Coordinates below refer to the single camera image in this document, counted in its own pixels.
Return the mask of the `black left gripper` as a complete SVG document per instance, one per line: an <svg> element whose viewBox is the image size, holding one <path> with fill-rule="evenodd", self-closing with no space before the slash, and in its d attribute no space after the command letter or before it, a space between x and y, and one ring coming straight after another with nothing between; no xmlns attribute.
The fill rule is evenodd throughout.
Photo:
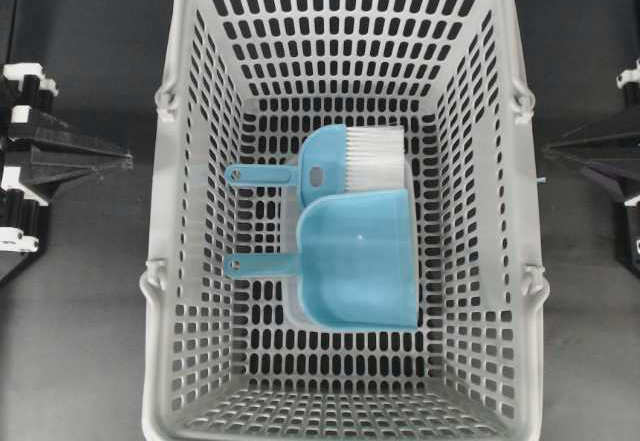
<svg viewBox="0 0 640 441"><path fill-rule="evenodd" d="M67 182L114 169L134 158L110 141L82 133L53 115L56 82L37 62L1 66L1 279L11 281L44 255L50 200ZM33 141L10 136L28 127ZM94 154L33 154L36 144Z"/></svg>

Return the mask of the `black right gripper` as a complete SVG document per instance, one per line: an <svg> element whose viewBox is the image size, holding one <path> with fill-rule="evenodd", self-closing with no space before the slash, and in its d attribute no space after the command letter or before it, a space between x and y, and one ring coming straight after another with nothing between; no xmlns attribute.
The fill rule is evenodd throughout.
<svg viewBox="0 0 640 441"><path fill-rule="evenodd" d="M548 159L603 188L621 208L626 264L639 269L639 60L616 78L631 129L565 133L544 146Z"/></svg>

